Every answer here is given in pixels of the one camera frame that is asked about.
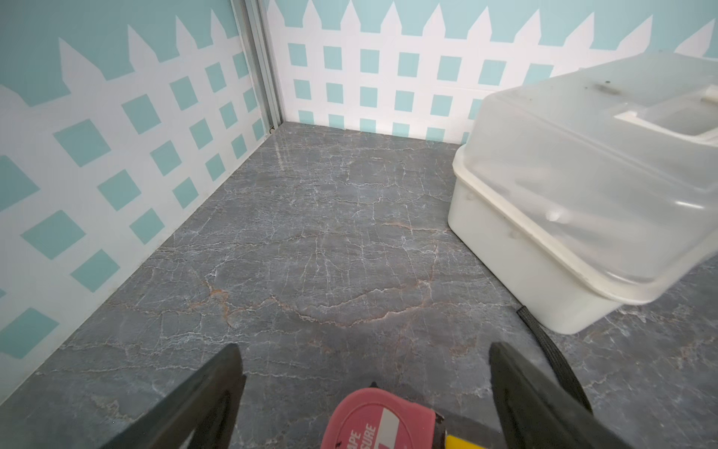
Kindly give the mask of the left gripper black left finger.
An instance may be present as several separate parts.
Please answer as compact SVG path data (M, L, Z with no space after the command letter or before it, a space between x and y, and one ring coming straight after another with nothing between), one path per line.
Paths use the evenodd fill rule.
M105 448L227 448L247 376L230 343Z

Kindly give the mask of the yellow tape measure 3m label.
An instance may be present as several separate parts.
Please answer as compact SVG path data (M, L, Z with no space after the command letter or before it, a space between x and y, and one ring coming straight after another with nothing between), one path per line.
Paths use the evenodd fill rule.
M570 364L568 364L566 357L564 357L553 340L541 328L538 320L525 306L521 307L517 311L517 315L527 326L538 346L540 346L540 350L544 354L544 357L548 361L553 374L557 379L555 384L564 389L568 394L570 394L570 396L572 396L572 398L575 398L581 406L585 407L585 409L587 409L587 411L594 416L590 401L587 398L578 377L575 375L572 368L570 368Z

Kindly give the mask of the pink tape measure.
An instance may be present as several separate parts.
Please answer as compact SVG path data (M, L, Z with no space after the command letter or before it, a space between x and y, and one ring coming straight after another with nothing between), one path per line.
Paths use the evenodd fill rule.
M349 394L329 418L322 449L431 449L443 447L431 409L379 387Z

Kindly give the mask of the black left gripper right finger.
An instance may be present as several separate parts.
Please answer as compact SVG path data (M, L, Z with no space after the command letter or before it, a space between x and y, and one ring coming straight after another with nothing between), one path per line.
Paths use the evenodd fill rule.
M490 346L491 384L509 448L628 448L506 342Z

